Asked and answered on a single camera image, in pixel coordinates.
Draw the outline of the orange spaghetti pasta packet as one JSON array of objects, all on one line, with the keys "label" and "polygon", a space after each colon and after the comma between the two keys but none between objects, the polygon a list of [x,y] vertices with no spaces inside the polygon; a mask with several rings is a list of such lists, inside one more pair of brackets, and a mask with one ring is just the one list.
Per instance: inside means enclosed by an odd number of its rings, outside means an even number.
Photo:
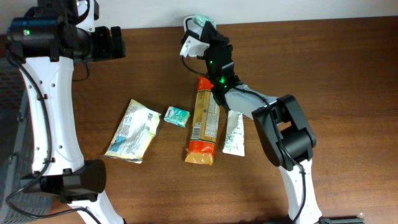
[{"label": "orange spaghetti pasta packet", "polygon": [[212,88],[207,78],[199,78],[192,132],[185,157],[187,163],[211,166],[214,162],[220,107],[213,97]]}]

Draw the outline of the teal snack bar packet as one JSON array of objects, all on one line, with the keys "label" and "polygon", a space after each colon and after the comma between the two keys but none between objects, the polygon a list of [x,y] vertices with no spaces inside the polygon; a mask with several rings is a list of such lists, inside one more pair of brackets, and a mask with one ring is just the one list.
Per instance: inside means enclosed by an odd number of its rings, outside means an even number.
[{"label": "teal snack bar packet", "polygon": [[204,27],[206,22],[210,22],[211,25],[214,28],[216,28],[216,22],[212,18],[202,15],[202,14],[195,14],[193,17],[193,21],[196,25],[198,25],[200,27]]}]

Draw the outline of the small teal tissue pack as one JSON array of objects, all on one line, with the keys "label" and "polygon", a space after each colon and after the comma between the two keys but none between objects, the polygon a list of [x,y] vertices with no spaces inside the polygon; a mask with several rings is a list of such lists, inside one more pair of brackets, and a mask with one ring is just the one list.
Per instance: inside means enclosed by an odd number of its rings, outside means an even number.
[{"label": "small teal tissue pack", "polygon": [[184,128],[188,122],[189,117],[189,111],[169,106],[164,116],[164,121]]}]

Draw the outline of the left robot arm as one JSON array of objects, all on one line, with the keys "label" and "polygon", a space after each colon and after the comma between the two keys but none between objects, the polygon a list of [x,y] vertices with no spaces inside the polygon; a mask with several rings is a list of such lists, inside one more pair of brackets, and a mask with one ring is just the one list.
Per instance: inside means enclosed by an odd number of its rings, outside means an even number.
[{"label": "left robot arm", "polygon": [[86,223],[123,223],[105,192],[106,168],[86,160],[78,144],[72,103],[77,63],[125,57],[119,27],[97,27],[99,4],[88,1],[39,1],[7,30],[7,55],[27,88],[34,136],[32,172],[6,197],[36,194],[58,198]]}]

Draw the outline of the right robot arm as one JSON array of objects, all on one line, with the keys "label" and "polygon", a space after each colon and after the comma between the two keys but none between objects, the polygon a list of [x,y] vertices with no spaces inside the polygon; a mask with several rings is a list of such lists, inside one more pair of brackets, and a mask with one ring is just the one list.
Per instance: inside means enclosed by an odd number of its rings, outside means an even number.
[{"label": "right robot arm", "polygon": [[298,101],[292,95],[271,97],[250,89],[234,72],[233,47],[206,22],[200,40],[209,44],[203,59],[215,101],[254,121],[264,154],[282,175],[292,223],[316,223],[322,216],[312,181],[317,144]]}]

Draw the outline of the yellow white wipes packet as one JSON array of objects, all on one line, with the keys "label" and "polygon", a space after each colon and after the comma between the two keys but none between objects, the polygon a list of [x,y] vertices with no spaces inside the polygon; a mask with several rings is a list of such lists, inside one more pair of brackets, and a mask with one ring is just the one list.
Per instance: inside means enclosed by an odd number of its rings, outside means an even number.
[{"label": "yellow white wipes packet", "polygon": [[157,134],[160,115],[131,99],[103,157],[141,164]]}]

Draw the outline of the white tube with gold cap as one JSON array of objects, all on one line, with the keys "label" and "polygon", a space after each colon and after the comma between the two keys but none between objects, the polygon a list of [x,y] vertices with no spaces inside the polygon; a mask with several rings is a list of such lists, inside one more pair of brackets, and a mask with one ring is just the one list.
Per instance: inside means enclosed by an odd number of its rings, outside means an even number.
[{"label": "white tube with gold cap", "polygon": [[240,112],[228,111],[223,153],[241,157],[245,156],[244,121],[243,114]]}]

